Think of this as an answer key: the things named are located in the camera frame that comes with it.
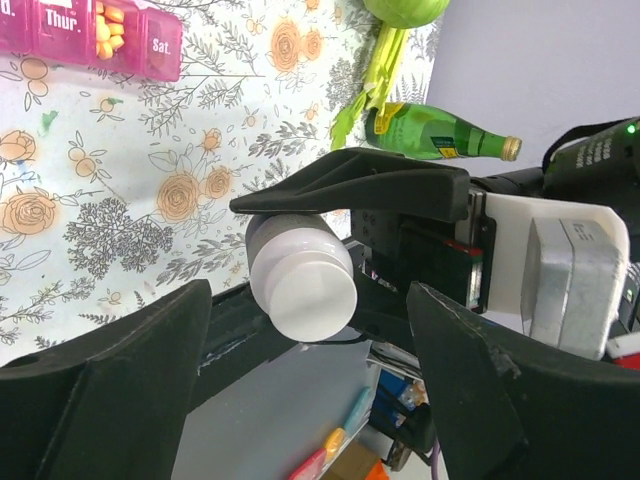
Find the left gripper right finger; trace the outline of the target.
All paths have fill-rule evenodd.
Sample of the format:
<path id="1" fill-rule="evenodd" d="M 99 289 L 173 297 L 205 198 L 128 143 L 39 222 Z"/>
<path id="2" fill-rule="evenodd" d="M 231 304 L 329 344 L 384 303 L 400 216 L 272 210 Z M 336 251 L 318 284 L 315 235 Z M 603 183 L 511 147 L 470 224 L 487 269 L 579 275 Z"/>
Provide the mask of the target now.
<path id="1" fill-rule="evenodd" d="M 435 289 L 407 295 L 452 479 L 635 479 L 639 375 L 495 324 Z"/>

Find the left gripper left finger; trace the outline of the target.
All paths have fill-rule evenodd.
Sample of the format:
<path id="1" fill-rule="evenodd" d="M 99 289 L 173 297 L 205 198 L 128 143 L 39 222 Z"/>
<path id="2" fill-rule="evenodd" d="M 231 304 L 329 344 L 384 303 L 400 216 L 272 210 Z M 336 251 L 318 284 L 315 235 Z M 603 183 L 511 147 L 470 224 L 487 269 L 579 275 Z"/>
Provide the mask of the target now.
<path id="1" fill-rule="evenodd" d="M 2 478 L 170 478 L 210 310 L 192 281 L 2 367 Z"/>

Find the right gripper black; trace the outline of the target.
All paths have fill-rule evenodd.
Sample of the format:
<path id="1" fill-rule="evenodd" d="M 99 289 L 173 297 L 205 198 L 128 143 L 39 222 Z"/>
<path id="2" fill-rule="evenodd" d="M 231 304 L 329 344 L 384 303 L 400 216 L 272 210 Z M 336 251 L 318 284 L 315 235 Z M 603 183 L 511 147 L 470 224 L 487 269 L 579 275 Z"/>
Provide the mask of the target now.
<path id="1" fill-rule="evenodd" d="M 461 168 L 345 148 L 271 187 L 233 199 L 229 207 L 248 215 L 353 210 L 351 234 L 364 245 L 362 270 L 389 289 L 358 279 L 358 304 L 349 323 L 340 305 L 302 308 L 295 301 L 294 316 L 285 325 L 296 341 L 312 342 L 349 326 L 413 355 L 406 304 L 398 294 L 411 282 L 427 284 L 475 313 L 487 310 L 496 222 L 485 214 L 485 193 L 469 189 L 470 175 Z M 212 298 L 199 367 L 223 357 L 231 345 L 277 332 L 247 283 L 218 294 Z"/>

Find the white capped pill bottle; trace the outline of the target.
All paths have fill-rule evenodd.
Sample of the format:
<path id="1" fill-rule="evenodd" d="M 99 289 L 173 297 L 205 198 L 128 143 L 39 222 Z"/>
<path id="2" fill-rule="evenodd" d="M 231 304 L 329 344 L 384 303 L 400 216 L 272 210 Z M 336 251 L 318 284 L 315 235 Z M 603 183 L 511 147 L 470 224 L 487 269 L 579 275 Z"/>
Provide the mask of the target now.
<path id="1" fill-rule="evenodd" d="M 301 252 L 321 252 L 339 262 L 353 277 L 349 251 L 320 215 L 255 215 L 245 233 L 250 287 L 254 299 L 265 310 L 266 278 L 283 258 Z"/>

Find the pink weekly pill organizer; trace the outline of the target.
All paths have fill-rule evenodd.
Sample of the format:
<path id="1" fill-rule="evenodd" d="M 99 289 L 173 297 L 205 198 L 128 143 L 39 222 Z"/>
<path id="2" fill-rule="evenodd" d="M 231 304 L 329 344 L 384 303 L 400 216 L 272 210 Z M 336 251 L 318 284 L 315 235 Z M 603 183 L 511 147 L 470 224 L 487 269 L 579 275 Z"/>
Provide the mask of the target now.
<path id="1" fill-rule="evenodd" d="M 1 49 L 61 63 L 174 82 L 181 72 L 182 23 L 149 1 L 101 1 L 125 12 L 124 45 L 114 57 L 96 55 L 97 1 L 1 3 Z"/>

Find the white bottle cap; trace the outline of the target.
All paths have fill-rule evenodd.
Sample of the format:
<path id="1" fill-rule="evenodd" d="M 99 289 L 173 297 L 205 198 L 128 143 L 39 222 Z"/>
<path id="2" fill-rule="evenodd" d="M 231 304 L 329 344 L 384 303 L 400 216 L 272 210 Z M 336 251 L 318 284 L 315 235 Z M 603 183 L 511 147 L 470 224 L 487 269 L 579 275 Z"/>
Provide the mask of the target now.
<path id="1" fill-rule="evenodd" d="M 281 263 L 269 279 L 268 316 L 281 334 L 294 341 L 326 340 L 344 329 L 355 312 L 355 283 L 337 265 L 319 260 Z"/>

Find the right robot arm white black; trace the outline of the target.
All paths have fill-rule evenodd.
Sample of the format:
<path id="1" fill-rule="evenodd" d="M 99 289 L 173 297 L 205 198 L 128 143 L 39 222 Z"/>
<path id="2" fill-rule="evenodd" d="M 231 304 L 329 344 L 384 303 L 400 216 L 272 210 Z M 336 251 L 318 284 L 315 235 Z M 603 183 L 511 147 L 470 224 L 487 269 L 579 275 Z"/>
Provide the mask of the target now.
<path id="1" fill-rule="evenodd" d="M 639 122 L 579 126 L 540 166 L 488 177 L 346 148 L 231 202 L 249 290 L 284 336 L 329 344 L 414 282 L 528 337 L 639 366 Z"/>

